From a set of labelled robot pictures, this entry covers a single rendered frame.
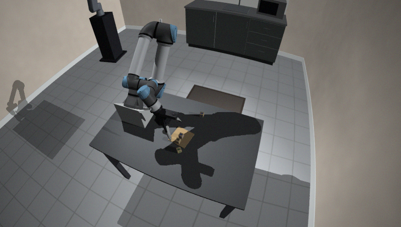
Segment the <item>tan square mat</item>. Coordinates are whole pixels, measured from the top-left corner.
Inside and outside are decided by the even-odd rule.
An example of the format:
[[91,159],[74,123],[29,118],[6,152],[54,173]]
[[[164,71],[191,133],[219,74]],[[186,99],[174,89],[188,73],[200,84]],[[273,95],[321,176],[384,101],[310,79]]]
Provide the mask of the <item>tan square mat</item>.
[[[180,144],[176,143],[175,140],[178,137],[179,138],[179,133],[183,133],[184,137],[183,139],[181,139]],[[178,126],[178,128],[174,131],[174,133],[171,135],[171,142],[177,144],[178,146],[185,148],[187,146],[187,144],[189,143],[189,141],[192,139],[192,137],[194,136],[194,133]]]

